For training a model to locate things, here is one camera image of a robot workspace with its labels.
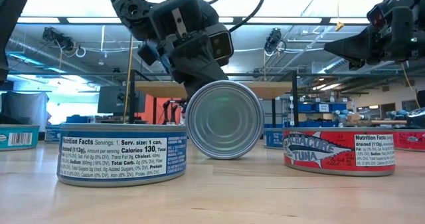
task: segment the barcode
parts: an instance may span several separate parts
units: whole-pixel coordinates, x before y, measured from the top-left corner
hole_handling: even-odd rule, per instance
[[[33,133],[12,133],[9,134],[8,146],[24,146],[31,145]]]

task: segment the tuna can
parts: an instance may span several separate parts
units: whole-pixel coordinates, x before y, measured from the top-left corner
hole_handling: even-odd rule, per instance
[[[281,128],[265,128],[264,129],[264,140],[265,148],[271,149],[283,149],[283,137],[284,131]]]
[[[0,124],[0,151],[37,147],[39,126]]]
[[[188,136],[210,158],[231,160],[248,153],[260,139],[264,113],[255,93],[229,80],[199,89],[187,106]]]
[[[394,138],[383,128],[286,128],[284,162],[315,173],[384,176],[395,171]]]
[[[58,179],[84,187],[167,181],[186,170],[184,126],[62,124]]]
[[[46,144],[58,144],[60,141],[60,126],[49,125],[46,126],[46,132],[44,134],[44,142]]]
[[[397,150],[425,152],[425,130],[395,130],[394,147]]]

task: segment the red can label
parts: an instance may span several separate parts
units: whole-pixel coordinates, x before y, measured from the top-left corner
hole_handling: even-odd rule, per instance
[[[284,161],[343,171],[395,169],[391,132],[284,131]]]
[[[395,148],[425,151],[425,132],[395,132]]]

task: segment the fish illustration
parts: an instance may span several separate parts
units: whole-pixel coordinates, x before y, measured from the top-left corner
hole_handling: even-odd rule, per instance
[[[291,164],[295,161],[315,162],[322,168],[322,160],[353,151],[320,138],[320,133],[316,132],[310,136],[301,132],[290,132],[284,138],[284,153],[291,159]]]

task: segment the table surface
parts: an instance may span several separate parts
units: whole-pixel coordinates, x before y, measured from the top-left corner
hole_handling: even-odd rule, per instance
[[[189,144],[185,175],[137,187],[58,182],[58,146],[0,152],[0,223],[424,223],[425,153],[396,152],[388,177],[339,177],[282,165],[258,145],[240,160]]]

